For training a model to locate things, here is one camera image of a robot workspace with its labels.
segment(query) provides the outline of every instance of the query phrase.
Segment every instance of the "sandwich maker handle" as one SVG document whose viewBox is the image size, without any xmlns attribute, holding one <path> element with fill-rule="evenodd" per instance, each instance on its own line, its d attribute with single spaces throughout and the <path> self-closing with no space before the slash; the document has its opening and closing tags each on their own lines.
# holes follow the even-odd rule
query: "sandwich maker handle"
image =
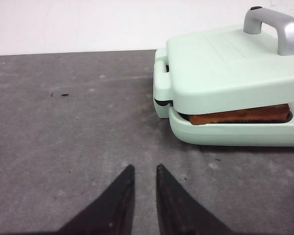
<svg viewBox="0 0 294 235">
<path fill-rule="evenodd" d="M 244 32 L 261 33 L 261 24 L 274 27 L 278 33 L 278 54 L 294 55 L 294 17 L 272 11 L 260 6 L 247 11 L 244 21 Z"/>
</svg>

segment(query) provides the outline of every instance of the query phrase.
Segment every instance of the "mint green sandwich maker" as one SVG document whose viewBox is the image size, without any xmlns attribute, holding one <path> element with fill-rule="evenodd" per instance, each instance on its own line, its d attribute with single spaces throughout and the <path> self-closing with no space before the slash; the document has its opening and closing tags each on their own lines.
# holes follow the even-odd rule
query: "mint green sandwich maker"
<svg viewBox="0 0 294 235">
<path fill-rule="evenodd" d="M 261 32 L 262 23 L 278 39 Z M 171 37 L 156 51 L 153 101 L 180 140 L 203 145 L 294 146 L 294 18 L 252 7 L 244 26 Z M 288 103 L 285 123 L 192 125 L 199 115 Z"/>
</svg>

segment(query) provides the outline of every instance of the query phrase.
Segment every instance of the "gray table surface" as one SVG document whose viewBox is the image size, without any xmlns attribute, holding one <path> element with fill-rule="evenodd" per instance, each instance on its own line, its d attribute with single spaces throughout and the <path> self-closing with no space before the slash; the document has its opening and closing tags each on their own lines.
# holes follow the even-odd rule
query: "gray table surface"
<svg viewBox="0 0 294 235">
<path fill-rule="evenodd" d="M 181 142 L 155 113 L 153 62 L 154 50 L 0 56 L 0 233 L 59 229 L 133 164 L 132 234 L 159 234 L 163 163 L 231 229 L 294 235 L 294 147 Z"/>
</svg>

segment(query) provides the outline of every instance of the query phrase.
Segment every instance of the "sandwich maker lid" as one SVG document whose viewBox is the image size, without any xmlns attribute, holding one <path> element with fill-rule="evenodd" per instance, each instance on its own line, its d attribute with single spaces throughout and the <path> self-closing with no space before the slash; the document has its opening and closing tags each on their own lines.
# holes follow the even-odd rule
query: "sandwich maker lid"
<svg viewBox="0 0 294 235">
<path fill-rule="evenodd" d="M 156 52 L 154 98 L 183 114 L 294 102 L 294 55 L 279 55 L 276 38 L 241 25 L 174 36 Z"/>
</svg>

